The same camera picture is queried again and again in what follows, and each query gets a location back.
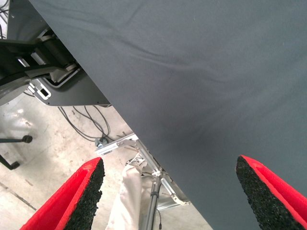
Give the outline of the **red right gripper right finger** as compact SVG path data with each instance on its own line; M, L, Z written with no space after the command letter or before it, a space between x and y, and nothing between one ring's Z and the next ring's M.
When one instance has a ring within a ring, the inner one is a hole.
M307 228L307 198L264 164L240 155L236 174L262 230Z

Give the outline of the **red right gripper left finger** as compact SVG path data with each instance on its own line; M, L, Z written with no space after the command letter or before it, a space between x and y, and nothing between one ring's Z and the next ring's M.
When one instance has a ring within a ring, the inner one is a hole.
M84 163L21 227L23 230L90 230L105 176L97 157Z

